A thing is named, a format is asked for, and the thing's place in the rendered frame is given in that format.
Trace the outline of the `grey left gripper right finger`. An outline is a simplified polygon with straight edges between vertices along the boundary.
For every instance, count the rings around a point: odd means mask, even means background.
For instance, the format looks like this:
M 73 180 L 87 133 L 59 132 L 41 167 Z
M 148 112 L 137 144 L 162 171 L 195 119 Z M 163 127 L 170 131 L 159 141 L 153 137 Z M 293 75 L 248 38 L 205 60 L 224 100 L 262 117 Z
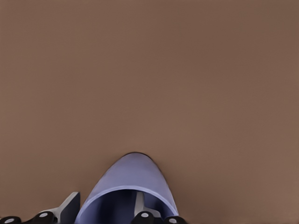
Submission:
M 159 211 L 145 206 L 144 193 L 136 193 L 134 218 L 130 224 L 164 224 Z

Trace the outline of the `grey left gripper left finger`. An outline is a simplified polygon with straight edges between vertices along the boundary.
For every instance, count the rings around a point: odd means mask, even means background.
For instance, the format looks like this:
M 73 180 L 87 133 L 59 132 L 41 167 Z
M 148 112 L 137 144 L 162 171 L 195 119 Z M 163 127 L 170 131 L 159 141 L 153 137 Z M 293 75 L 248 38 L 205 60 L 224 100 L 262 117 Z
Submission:
M 72 192 L 60 206 L 41 211 L 25 224 L 74 224 L 79 210 L 80 193 Z

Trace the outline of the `blue cup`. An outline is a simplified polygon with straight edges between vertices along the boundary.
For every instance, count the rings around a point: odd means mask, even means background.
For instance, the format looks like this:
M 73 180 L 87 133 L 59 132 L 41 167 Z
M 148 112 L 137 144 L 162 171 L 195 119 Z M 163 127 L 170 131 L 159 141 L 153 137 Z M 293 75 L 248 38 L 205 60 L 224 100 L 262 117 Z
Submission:
M 157 164 L 142 153 L 129 153 L 116 161 L 99 179 L 83 203 L 75 224 L 130 224 L 137 192 L 145 207 L 161 218 L 178 216 L 168 183 Z

